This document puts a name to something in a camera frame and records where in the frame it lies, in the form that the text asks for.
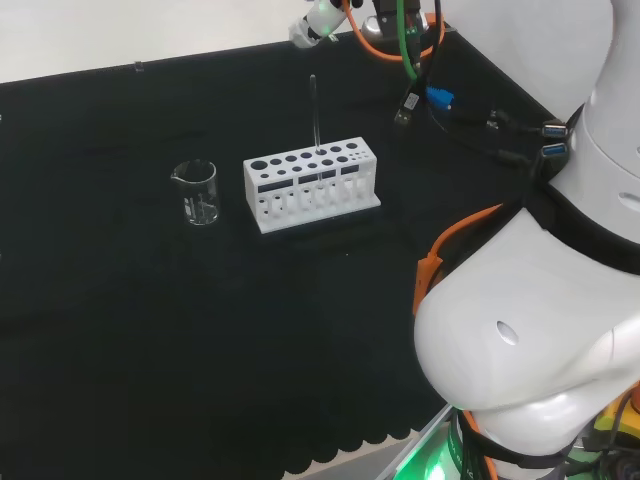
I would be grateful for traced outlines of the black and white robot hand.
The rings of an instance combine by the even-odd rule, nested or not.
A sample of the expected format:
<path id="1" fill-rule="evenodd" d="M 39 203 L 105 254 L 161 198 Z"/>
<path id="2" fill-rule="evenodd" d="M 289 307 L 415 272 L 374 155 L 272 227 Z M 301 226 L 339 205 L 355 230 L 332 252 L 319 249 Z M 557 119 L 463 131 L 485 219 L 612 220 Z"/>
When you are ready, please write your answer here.
<path id="1" fill-rule="evenodd" d="M 300 49 L 315 47 L 346 19 L 341 0 L 315 0 L 309 11 L 289 26 L 289 40 Z"/>

